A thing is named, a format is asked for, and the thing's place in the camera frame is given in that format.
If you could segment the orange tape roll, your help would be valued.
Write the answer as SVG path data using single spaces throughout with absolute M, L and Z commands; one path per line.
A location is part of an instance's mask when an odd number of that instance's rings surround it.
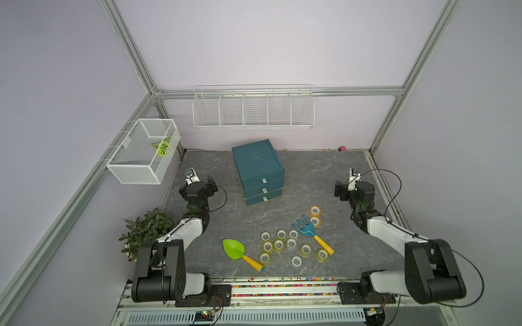
M 310 217 L 310 222 L 314 225 L 315 228 L 319 228 L 321 226 L 321 219 L 317 216 Z
M 319 208 L 319 206 L 312 206 L 310 208 L 310 213 L 313 217 L 319 217 L 322 214 L 322 210 Z

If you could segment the blue toy rake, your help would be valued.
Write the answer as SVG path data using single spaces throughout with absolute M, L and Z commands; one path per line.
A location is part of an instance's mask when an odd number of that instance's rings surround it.
M 302 235 L 305 236 L 311 236 L 313 237 L 318 244 L 325 250 L 329 255 L 334 255 L 335 251 L 334 249 L 328 245 L 324 240 L 322 240 L 318 235 L 315 233 L 315 226 L 312 224 L 310 219 L 305 216 L 301 215 L 294 224 L 292 224 Z

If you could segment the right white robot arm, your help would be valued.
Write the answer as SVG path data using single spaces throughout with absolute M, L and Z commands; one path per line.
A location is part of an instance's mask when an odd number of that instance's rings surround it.
M 409 296 L 419 304 L 466 297 L 467 289 L 453 250 L 442 239 L 425 239 L 393 224 L 375 209 L 375 187 L 366 181 L 336 182 L 334 196 L 348 201 L 350 220 L 393 248 L 404 258 L 402 272 L 363 272 L 358 286 L 360 297 L 370 293 Z

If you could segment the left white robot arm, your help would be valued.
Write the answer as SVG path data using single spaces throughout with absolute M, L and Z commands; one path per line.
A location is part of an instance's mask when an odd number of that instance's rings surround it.
M 200 181 L 190 171 L 179 189 L 187 202 L 186 212 L 178 225 L 154 241 L 142 243 L 131 288 L 134 302 L 174 301 L 176 307 L 214 304 L 210 277 L 205 272 L 186 271 L 185 250 L 207 229 L 211 209 L 208 198 L 218 191 L 213 177 Z

